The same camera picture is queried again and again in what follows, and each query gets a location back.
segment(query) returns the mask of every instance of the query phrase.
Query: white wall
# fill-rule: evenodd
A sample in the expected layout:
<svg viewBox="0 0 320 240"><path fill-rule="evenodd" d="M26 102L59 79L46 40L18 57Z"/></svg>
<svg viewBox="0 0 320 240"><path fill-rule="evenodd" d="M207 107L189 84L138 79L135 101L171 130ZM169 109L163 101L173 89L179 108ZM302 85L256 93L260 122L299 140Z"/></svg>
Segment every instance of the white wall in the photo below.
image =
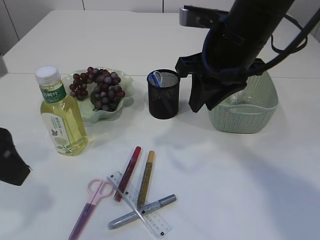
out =
<svg viewBox="0 0 320 240"><path fill-rule="evenodd" d="M18 34L23 38L52 10L83 10L82 0L4 0Z"/></svg>
<svg viewBox="0 0 320 240"><path fill-rule="evenodd" d="M184 5L229 11L234 1L235 0L164 0L164 12L178 13L179 9ZM295 0L288 13L304 26L319 7L319 0ZM318 26L319 24L312 30L312 35L316 34Z"/></svg>
<svg viewBox="0 0 320 240"><path fill-rule="evenodd" d="M162 13L162 0L83 0L85 10Z"/></svg>
<svg viewBox="0 0 320 240"><path fill-rule="evenodd" d="M0 53L5 54L18 42L5 3L0 0Z"/></svg>
<svg viewBox="0 0 320 240"><path fill-rule="evenodd" d="M0 51L7 52L52 10L85 8L161 13L164 9L165 13L177 13L184 5L228 11L233 3L234 0L0 0ZM295 0L289 13L304 25L319 6L319 0ZM318 26L312 34L320 41Z"/></svg>

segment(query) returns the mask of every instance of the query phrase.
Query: bunch of grapes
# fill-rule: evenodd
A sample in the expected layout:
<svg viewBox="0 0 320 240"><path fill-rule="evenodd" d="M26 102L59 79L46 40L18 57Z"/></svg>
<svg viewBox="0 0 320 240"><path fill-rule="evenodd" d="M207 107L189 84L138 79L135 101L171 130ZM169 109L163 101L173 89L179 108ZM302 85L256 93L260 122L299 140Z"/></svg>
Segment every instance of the bunch of grapes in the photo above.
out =
<svg viewBox="0 0 320 240"><path fill-rule="evenodd" d="M87 85L92 84L93 80L90 79L89 69L93 69L92 67L88 67L88 72L83 72L81 74L75 73L73 74L73 83L69 86L71 92L70 95L75 97L79 101L84 100L88 96Z"/></svg>
<svg viewBox="0 0 320 240"><path fill-rule="evenodd" d="M121 78L116 72L103 70L102 74L96 77L96 82L93 89L95 108L107 112L115 111L121 98L125 96L125 91L119 85Z"/></svg>
<svg viewBox="0 0 320 240"><path fill-rule="evenodd" d="M70 95L82 101L88 97L87 85L96 83L92 93L94 101L91 99L95 109L113 112L126 94L119 85L120 82L121 78L115 71L110 73L106 69L90 66L87 72L73 75L73 84L69 86Z"/></svg>

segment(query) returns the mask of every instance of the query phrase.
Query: red marker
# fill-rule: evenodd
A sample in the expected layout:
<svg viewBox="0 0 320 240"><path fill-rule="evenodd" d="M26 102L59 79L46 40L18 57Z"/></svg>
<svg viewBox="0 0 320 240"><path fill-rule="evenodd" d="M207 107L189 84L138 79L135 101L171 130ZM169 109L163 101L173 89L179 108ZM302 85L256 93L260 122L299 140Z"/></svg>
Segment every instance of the red marker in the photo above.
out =
<svg viewBox="0 0 320 240"><path fill-rule="evenodd" d="M134 150L134 153L133 153L133 155L132 155L132 157L130 159L130 162L129 162L128 166L126 167L126 170L125 170L125 172L123 174L123 177L122 177L122 179L120 181L120 184L119 184L119 187L118 187L119 190L122 193L126 189L126 186L127 186L128 182L129 182L131 174L132 174L132 172L133 172L133 170L135 168L135 165L137 163L137 160L138 160L140 152L141 152L141 147L137 146L135 148L135 150ZM117 202L120 202L120 200L122 199L122 196L118 192L116 192L114 197L113 197L113 199L115 201L117 201Z"/></svg>

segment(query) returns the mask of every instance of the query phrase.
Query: bottle neck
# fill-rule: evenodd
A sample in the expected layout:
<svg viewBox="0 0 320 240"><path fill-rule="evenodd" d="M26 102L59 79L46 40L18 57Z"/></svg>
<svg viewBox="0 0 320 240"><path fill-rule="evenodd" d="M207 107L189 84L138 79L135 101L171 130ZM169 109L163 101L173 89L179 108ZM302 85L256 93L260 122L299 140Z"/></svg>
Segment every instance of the bottle neck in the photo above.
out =
<svg viewBox="0 0 320 240"><path fill-rule="evenodd" d="M39 85L39 87L42 92L43 99L48 103L59 102L67 96L65 87L61 80L53 85Z"/></svg>

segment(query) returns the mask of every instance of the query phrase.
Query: gold marker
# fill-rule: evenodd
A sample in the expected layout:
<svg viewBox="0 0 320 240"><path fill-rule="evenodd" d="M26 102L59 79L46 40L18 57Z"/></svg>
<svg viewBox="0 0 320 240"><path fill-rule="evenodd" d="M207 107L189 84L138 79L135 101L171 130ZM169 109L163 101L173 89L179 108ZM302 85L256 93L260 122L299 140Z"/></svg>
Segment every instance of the gold marker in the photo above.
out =
<svg viewBox="0 0 320 240"><path fill-rule="evenodd" d="M148 191L148 185L149 185L149 180L151 176L151 170L152 170L152 165L154 163L155 159L155 152L150 151L148 155L148 159L145 164L144 168L144 173L142 177L142 183L140 187L140 192L138 196L138 201L137 201L137 208L141 208L144 206L145 201L146 201L146 196L147 196L147 191Z"/></svg>

